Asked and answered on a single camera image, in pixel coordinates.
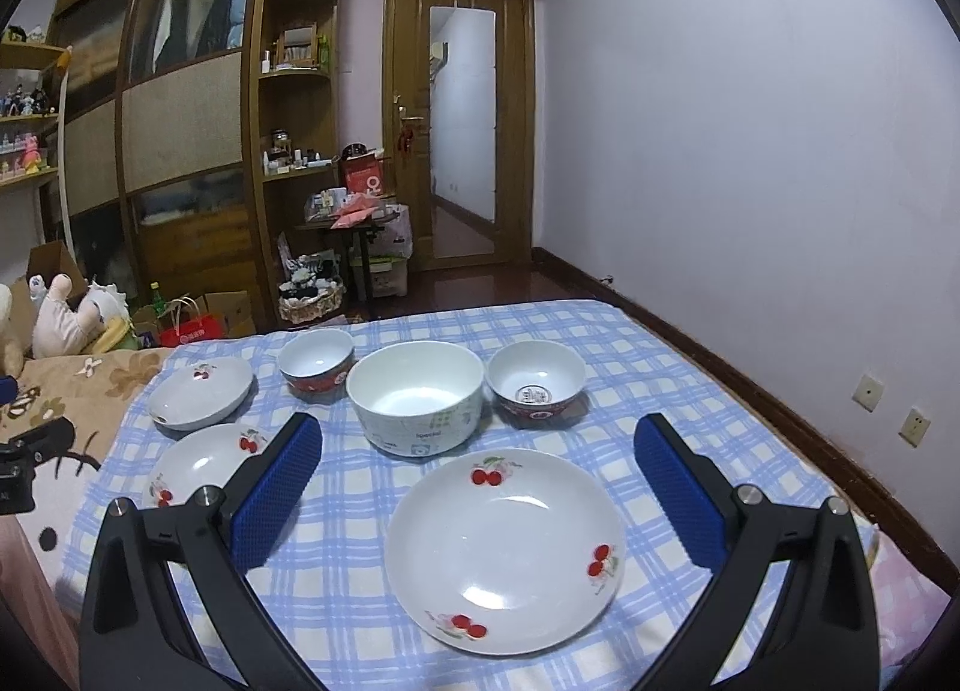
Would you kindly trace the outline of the small cherry plate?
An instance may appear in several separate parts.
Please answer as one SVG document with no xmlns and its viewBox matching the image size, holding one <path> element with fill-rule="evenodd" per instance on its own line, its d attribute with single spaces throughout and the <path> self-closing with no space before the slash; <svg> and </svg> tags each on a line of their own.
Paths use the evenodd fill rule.
<svg viewBox="0 0 960 691">
<path fill-rule="evenodd" d="M 241 358 L 213 358 L 174 370 L 151 392 L 149 418 L 176 434 L 226 420 L 251 392 L 254 371 Z"/>
<path fill-rule="evenodd" d="M 179 505 L 201 486 L 224 486 L 245 459 L 262 454 L 269 442 L 268 434 L 239 423 L 190 432 L 155 463 L 140 505 L 143 509 Z"/>
</svg>

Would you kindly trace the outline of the red rimmed plain bowl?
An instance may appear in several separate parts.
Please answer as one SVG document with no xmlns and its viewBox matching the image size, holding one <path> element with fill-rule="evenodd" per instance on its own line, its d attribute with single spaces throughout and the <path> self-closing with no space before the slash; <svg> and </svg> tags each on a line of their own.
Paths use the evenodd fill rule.
<svg viewBox="0 0 960 691">
<path fill-rule="evenodd" d="M 353 337 L 338 328 L 298 333 L 277 358 L 286 383 L 299 393 L 325 393 L 339 388 L 354 362 Z"/>
</svg>

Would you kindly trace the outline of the large cherry plate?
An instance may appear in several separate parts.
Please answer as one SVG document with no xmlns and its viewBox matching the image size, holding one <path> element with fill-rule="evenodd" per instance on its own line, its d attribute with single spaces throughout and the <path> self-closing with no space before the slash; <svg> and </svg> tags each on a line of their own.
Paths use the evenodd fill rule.
<svg viewBox="0 0 960 691">
<path fill-rule="evenodd" d="M 428 636 L 514 657 L 578 636 L 610 605 L 626 533 L 594 476 L 555 455 L 501 448 L 428 473 L 392 514 L 384 567 Z"/>
</svg>

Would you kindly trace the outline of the large white serving bowl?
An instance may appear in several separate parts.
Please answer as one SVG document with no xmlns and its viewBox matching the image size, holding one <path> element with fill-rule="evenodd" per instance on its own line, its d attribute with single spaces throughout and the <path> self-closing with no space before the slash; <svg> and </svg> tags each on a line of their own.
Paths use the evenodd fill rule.
<svg viewBox="0 0 960 691">
<path fill-rule="evenodd" d="M 485 366 L 454 343 L 394 343 L 359 359 L 345 387 L 375 448 L 429 459 L 464 444 L 477 429 Z"/>
</svg>

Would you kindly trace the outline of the red bowl with seal mark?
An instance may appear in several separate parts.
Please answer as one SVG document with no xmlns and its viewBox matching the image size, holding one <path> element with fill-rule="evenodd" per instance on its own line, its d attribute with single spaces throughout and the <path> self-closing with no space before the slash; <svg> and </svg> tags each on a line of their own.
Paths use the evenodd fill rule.
<svg viewBox="0 0 960 691">
<path fill-rule="evenodd" d="M 586 381 L 584 359 L 569 346 L 547 340 L 511 343 L 487 364 L 487 384 L 496 402 L 526 421 L 562 415 L 583 393 Z"/>
</svg>

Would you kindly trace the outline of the cream plush toy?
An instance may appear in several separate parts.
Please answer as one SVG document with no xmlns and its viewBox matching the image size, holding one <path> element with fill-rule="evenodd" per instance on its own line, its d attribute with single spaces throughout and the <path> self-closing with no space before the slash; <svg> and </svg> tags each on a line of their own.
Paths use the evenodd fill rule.
<svg viewBox="0 0 960 691">
<path fill-rule="evenodd" d="M 13 294 L 7 285 L 0 285 L 0 376 L 18 379 L 25 365 L 25 350 L 11 321 Z"/>
</svg>

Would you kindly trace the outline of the white plush toy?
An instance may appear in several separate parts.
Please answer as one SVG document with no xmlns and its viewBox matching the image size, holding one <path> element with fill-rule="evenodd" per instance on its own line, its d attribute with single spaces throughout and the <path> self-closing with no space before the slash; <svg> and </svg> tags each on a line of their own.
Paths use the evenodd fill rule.
<svg viewBox="0 0 960 691">
<path fill-rule="evenodd" d="M 125 294 L 116 286 L 93 283 L 76 306 L 70 304 L 72 294 L 67 273 L 53 276 L 32 329 L 34 358 L 107 353 L 132 335 Z"/>
</svg>

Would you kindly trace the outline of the cardboard box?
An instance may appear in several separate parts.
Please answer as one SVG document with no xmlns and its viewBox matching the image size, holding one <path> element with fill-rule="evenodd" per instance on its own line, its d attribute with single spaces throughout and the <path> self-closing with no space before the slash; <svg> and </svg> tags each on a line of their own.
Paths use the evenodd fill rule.
<svg viewBox="0 0 960 691">
<path fill-rule="evenodd" d="M 41 276 L 44 289 L 49 291 L 53 278 L 60 273 L 64 273 L 71 280 L 67 303 L 71 310 L 76 310 L 86 296 L 89 285 L 64 241 L 47 242 L 33 247 L 29 252 L 25 275 L 10 286 L 10 324 L 13 325 L 14 335 L 26 351 L 32 348 L 32 331 L 39 315 L 39 306 L 31 299 L 29 281 L 34 276 Z"/>
</svg>

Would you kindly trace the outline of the green glass bottle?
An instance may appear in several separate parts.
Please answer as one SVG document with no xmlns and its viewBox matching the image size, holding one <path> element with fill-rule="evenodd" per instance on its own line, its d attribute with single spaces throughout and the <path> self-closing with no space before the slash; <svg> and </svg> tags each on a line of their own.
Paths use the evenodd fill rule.
<svg viewBox="0 0 960 691">
<path fill-rule="evenodd" d="M 156 319 L 162 319 L 167 314 L 169 303 L 161 292 L 158 281 L 153 281 L 153 283 L 149 285 L 149 289 L 151 289 L 151 309 L 155 312 Z"/>
</svg>

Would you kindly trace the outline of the wicker basket with items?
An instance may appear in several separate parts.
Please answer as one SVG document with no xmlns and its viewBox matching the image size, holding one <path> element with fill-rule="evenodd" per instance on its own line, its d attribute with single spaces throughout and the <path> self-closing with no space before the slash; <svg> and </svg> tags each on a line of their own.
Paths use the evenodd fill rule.
<svg viewBox="0 0 960 691">
<path fill-rule="evenodd" d="M 283 260 L 285 280 L 278 285 L 278 315 L 291 325 L 313 324 L 342 307 L 345 283 L 333 250 Z"/>
</svg>

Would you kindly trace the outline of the blue checked tablecloth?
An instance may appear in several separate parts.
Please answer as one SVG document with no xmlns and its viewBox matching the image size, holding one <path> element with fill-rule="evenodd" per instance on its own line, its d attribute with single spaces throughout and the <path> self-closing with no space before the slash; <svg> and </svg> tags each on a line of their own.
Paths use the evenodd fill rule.
<svg viewBox="0 0 960 691">
<path fill-rule="evenodd" d="M 872 689 L 851 507 L 621 310 L 176 349 L 76 514 L 88 689 Z"/>
</svg>

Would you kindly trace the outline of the small black side table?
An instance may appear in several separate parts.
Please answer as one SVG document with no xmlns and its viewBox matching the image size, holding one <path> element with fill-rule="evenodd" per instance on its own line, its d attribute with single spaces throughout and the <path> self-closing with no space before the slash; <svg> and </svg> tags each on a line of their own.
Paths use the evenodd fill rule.
<svg viewBox="0 0 960 691">
<path fill-rule="evenodd" d="M 397 218 L 397 213 L 370 214 L 366 220 L 359 221 L 359 223 L 348 226 L 348 228 L 340 229 L 334 228 L 334 221 L 332 220 L 313 221 L 312 223 L 302 223 L 302 225 L 295 226 L 296 231 L 317 232 L 317 234 L 324 234 L 324 236 L 334 234 L 338 237 L 340 247 L 342 247 L 343 259 L 343 268 L 340 270 L 340 275 L 345 281 L 348 303 L 363 310 L 368 320 L 377 317 L 376 301 L 373 294 L 373 273 L 371 273 L 370 241 Z M 352 253 L 356 253 L 359 257 L 361 281 L 356 281 L 352 267 Z"/>
</svg>

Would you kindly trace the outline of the red gift bag on table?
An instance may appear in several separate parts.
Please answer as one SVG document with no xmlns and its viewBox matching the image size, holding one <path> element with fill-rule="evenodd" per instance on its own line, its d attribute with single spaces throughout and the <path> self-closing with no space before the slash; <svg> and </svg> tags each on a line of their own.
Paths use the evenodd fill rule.
<svg viewBox="0 0 960 691">
<path fill-rule="evenodd" d="M 381 149 L 363 143 L 350 143 L 340 153 L 343 182 L 350 193 L 381 197 L 384 193 L 384 169 Z"/>
</svg>

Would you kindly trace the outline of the lower wall socket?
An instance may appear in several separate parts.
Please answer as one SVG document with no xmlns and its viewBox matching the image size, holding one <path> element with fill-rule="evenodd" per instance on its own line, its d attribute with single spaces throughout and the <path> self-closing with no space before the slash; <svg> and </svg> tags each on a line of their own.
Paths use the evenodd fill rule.
<svg viewBox="0 0 960 691">
<path fill-rule="evenodd" d="M 931 427 L 931 420 L 924 415 L 918 408 L 912 408 L 908 411 L 907 418 L 900 427 L 898 436 L 911 447 L 919 447 L 923 442 L 926 432 Z"/>
</svg>

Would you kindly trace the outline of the upper wall socket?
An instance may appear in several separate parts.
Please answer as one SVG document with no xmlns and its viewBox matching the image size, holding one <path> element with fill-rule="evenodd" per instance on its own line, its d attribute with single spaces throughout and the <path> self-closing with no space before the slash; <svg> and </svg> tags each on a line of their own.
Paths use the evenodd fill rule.
<svg viewBox="0 0 960 691">
<path fill-rule="evenodd" d="M 864 374 L 857 382 L 853 392 L 853 402 L 857 403 L 869 413 L 874 413 L 880 400 L 884 397 L 885 385 L 875 377 Z"/>
</svg>

